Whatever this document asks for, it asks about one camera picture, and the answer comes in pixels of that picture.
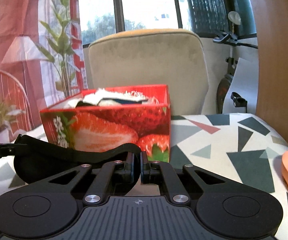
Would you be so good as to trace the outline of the black soft cloth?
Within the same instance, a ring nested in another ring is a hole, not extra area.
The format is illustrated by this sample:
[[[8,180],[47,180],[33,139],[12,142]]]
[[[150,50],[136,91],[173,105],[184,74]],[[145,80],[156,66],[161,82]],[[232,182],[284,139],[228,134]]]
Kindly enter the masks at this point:
[[[128,162],[130,180],[117,186],[116,193],[127,194],[140,176],[141,148],[133,143],[125,143],[105,152],[83,152],[73,148],[64,148],[28,135],[19,135],[14,142],[14,168],[17,175],[27,184],[54,176],[82,164],[92,168],[101,168],[105,163],[121,160],[127,161],[129,153],[134,159]]]

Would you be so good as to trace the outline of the clear plastic packaging bag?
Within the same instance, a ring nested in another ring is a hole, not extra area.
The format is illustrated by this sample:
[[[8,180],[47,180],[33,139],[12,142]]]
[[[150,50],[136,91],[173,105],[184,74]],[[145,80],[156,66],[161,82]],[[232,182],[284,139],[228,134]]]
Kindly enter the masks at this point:
[[[102,98],[98,106],[109,106],[109,105],[132,105],[147,103],[148,99],[134,100],[134,99],[121,99],[121,98]]]

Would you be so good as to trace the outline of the white tissue paper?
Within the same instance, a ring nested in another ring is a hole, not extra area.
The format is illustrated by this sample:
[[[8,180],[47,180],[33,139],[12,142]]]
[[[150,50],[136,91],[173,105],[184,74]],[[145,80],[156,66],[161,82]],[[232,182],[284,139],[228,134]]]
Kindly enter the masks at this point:
[[[69,109],[69,108],[76,108],[77,104],[79,102],[83,101],[82,99],[69,99],[67,101],[64,102],[64,105],[63,105],[63,109]]]

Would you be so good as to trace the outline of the white fluffy scarf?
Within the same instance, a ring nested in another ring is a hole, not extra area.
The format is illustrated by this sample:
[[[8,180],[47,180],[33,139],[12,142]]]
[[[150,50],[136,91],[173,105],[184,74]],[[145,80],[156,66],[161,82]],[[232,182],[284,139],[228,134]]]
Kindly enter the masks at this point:
[[[104,88],[99,88],[94,93],[84,96],[82,104],[90,106],[98,106],[97,104],[102,98],[121,98],[121,99],[134,99],[134,100],[148,99],[147,103],[142,103],[140,105],[159,104],[159,100],[156,97],[146,96],[145,94],[143,94],[143,92],[138,92],[136,90],[126,92],[112,92]]]

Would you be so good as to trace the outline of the red strawberry cardboard box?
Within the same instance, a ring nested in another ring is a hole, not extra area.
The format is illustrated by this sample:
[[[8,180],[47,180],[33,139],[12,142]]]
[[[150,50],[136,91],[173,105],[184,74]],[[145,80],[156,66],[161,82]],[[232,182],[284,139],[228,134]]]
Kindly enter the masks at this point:
[[[136,90],[154,96],[159,104],[90,106],[79,102],[63,109],[69,99],[82,99],[98,89],[83,90],[40,111],[48,142],[84,152],[105,152],[134,143],[149,160],[170,159],[171,103],[167,85],[139,85],[105,88],[112,92]]]

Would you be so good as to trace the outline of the geometric patterned tablecloth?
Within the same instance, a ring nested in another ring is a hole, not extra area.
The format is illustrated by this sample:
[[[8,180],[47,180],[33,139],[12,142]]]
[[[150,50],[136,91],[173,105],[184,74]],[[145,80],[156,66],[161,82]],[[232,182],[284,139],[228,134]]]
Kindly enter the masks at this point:
[[[288,143],[253,114],[178,115],[171,121],[171,164],[193,164],[273,195],[283,207],[277,239],[288,239]]]

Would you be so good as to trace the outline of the beige upholstered chair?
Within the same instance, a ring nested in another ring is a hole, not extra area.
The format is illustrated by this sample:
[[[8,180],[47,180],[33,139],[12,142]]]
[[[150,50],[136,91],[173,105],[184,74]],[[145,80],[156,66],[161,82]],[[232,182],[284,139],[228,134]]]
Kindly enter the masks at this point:
[[[168,85],[174,115],[196,115],[209,90],[200,37],[185,29],[123,31],[88,47],[95,88]]]

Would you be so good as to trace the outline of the wooden board panel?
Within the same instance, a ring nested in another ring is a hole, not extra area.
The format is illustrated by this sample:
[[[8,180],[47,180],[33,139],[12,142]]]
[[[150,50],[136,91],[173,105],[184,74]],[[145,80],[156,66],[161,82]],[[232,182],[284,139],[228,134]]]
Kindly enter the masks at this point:
[[[288,0],[251,0],[259,54],[256,115],[288,143]]]

